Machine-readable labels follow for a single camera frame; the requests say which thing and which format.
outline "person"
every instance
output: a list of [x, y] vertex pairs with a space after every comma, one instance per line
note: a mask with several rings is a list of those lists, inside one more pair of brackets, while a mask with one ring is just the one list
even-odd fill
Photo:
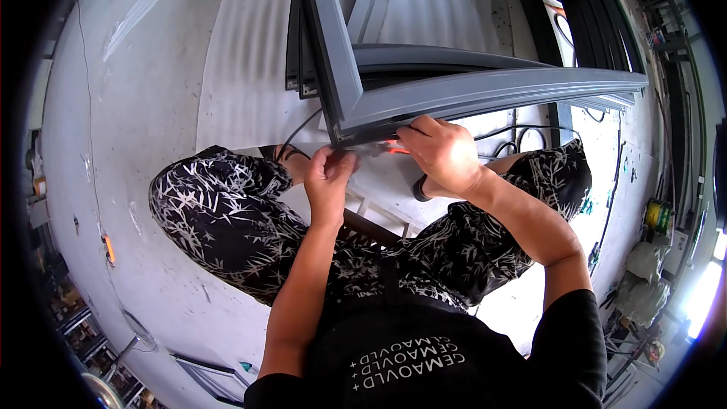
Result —
[[[422, 116], [397, 134], [427, 176], [420, 194], [463, 201], [385, 250], [337, 240], [352, 153], [210, 147], [152, 181], [164, 232], [272, 306], [245, 407], [601, 407], [604, 337], [567, 223], [590, 188], [581, 142], [481, 165], [459, 125]], [[310, 225], [276, 201], [299, 183]], [[525, 359], [466, 309], [533, 262], [544, 313]]]

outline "foot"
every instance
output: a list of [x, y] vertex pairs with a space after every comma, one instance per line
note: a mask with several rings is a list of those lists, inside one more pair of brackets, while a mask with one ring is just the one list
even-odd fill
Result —
[[[275, 155], [278, 155], [283, 150], [283, 144], [276, 146]], [[283, 151], [283, 154], [278, 159], [278, 162], [288, 170], [290, 177], [293, 178], [293, 186], [303, 183], [305, 177], [305, 171], [308, 168], [308, 162], [310, 161], [305, 155], [301, 153], [290, 153], [295, 150], [294, 147], [287, 146]]]
[[461, 197], [455, 195], [453, 192], [443, 188], [431, 177], [424, 179], [424, 183], [422, 184], [422, 194], [426, 197], [451, 197], [452, 199], [461, 199]]

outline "black t-shirt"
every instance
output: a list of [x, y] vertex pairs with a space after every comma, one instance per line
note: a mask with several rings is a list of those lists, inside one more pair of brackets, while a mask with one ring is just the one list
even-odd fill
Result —
[[529, 359], [467, 314], [379, 307], [322, 334], [308, 352], [305, 378], [269, 374], [255, 381], [245, 408], [601, 407], [605, 367], [589, 290], [548, 307]]

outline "orange tool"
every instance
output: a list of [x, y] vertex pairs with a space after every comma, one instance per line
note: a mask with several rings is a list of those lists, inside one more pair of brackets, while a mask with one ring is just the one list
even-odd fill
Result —
[[116, 257], [114, 256], [114, 249], [111, 247], [111, 239], [108, 238], [108, 235], [104, 235], [101, 238], [101, 241], [106, 245], [106, 259], [108, 259], [108, 263], [111, 264], [112, 267], [114, 267], [114, 262], [116, 261]]

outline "sandal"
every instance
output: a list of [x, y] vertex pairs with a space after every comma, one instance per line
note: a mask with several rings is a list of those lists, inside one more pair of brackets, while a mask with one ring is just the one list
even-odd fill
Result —
[[424, 196], [424, 193], [422, 192], [425, 180], [427, 180], [427, 174], [423, 175], [419, 180], [414, 182], [414, 185], [412, 185], [413, 197], [421, 203], [426, 203], [427, 201], [432, 200], [431, 197]]
[[283, 153], [285, 153], [285, 150], [286, 150], [287, 147], [291, 147], [292, 150], [286, 155], [285, 159], [289, 159], [293, 155], [296, 155], [296, 154], [299, 154], [299, 153], [301, 155], [303, 155], [304, 157], [306, 157], [307, 159], [310, 159], [310, 157], [307, 156], [303, 150], [300, 150], [300, 149], [298, 149], [295, 146], [292, 146], [290, 144], [286, 144], [281, 149], [280, 153], [277, 154], [277, 155], [275, 155], [275, 149], [276, 149], [277, 146], [278, 146], [277, 144], [276, 145], [273, 145], [273, 146], [262, 146], [262, 147], [258, 147], [258, 149], [260, 150], [260, 153], [262, 154], [262, 157], [263, 158], [265, 158], [265, 159], [271, 159], [274, 162], [280, 162], [280, 157], [283, 155]]

